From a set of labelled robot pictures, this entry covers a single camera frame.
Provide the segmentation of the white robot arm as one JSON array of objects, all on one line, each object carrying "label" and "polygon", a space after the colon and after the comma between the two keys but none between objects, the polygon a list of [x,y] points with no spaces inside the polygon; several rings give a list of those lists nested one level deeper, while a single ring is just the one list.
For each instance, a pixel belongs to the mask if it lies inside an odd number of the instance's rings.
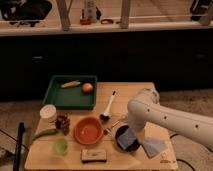
[{"label": "white robot arm", "polygon": [[213,148],[213,118],[175,110],[159,104],[155,89],[144,88],[127,103],[127,123],[138,134],[147,122],[181,134]]}]

